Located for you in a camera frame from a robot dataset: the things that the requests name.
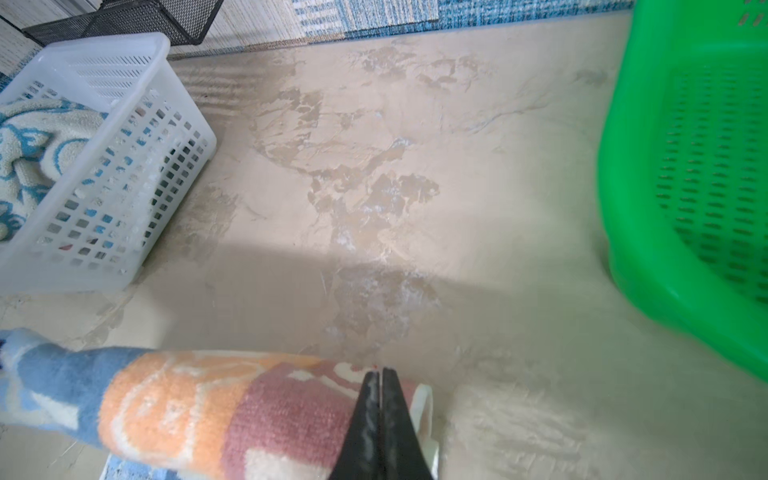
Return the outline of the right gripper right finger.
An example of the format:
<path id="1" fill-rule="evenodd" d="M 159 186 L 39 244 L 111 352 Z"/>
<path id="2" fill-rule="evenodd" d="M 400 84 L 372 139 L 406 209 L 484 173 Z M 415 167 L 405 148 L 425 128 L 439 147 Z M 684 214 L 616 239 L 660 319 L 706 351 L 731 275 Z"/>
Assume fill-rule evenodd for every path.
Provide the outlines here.
<path id="1" fill-rule="evenodd" d="M 380 383 L 380 478 L 432 479 L 397 373 L 384 368 Z"/>

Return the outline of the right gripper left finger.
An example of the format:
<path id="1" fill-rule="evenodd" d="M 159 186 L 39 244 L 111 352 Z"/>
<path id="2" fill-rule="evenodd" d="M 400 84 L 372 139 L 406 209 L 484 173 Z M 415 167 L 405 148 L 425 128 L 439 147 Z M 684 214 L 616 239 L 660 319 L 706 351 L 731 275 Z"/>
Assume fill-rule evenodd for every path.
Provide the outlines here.
<path id="1" fill-rule="evenodd" d="M 380 374 L 368 372 L 329 480 L 379 478 Z"/>

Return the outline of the orange blue lettered towel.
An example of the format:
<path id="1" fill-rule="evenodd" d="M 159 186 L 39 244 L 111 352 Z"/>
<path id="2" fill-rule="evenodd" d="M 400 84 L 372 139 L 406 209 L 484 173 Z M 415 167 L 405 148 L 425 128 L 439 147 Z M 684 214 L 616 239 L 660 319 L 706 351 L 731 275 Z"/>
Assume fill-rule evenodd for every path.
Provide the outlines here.
<path id="1" fill-rule="evenodd" d="M 365 375 L 384 368 L 285 353 L 73 351 L 19 328 L 1 335 L 1 420 L 173 479 L 328 479 Z M 434 479 L 432 389 L 399 381 Z"/>

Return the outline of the blue bunny pattern towel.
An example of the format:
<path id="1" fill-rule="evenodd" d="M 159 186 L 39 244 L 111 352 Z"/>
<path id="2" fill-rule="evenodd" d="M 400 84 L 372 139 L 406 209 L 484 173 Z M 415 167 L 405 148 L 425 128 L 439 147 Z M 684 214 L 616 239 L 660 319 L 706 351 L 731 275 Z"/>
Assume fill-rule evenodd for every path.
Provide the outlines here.
<path id="1" fill-rule="evenodd" d="M 20 231 L 107 116 L 66 99 L 1 105 L 2 241 Z"/>

